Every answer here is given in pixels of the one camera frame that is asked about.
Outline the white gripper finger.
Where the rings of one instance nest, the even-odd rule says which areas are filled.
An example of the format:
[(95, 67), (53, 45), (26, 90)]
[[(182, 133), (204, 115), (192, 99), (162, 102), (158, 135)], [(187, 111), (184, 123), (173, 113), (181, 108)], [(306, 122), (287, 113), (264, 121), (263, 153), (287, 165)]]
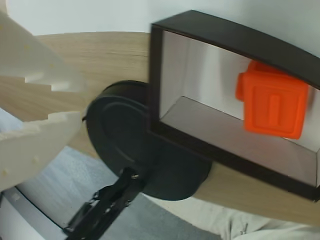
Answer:
[(73, 139), (82, 126), (79, 111), (56, 112), (46, 120), (24, 122), (0, 134), (0, 190), (35, 177)]
[(86, 80), (74, 68), (14, 21), (0, 5), (0, 75), (49, 86), (53, 92), (82, 92)]

